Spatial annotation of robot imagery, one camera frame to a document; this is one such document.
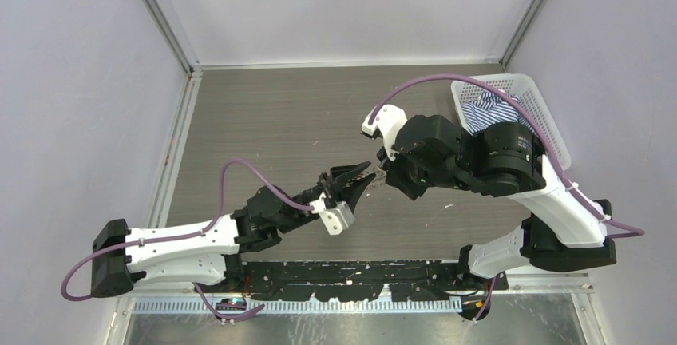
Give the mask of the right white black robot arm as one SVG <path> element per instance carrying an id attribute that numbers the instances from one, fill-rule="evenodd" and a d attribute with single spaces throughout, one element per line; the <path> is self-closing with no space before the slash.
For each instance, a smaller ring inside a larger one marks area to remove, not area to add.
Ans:
<path id="1" fill-rule="evenodd" d="M 380 137 L 386 183 L 416 200 L 429 188 L 516 201 L 529 217 L 510 233 L 464 246 L 457 282 L 476 289 L 499 273 L 531 265 L 574 272 L 616 263 L 616 246 L 597 214 L 606 200 L 577 200 L 557 177 L 541 141 L 517 122 L 473 135 L 440 115 L 379 117 L 363 133 Z"/>

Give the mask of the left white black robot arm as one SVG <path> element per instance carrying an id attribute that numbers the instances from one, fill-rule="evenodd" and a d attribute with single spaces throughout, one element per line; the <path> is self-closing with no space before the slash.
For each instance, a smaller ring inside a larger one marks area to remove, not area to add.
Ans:
<path id="1" fill-rule="evenodd" d="M 238 291 L 245 280 L 242 254 L 276 246 L 284 234 L 317 220 L 329 235 L 342 234 L 377 176 L 368 161 L 333 167 L 294 196 L 265 181 L 242 208 L 201 223 L 131 228 L 124 219 L 111 220 L 93 241 L 89 294 L 107 298 L 181 282 Z"/>

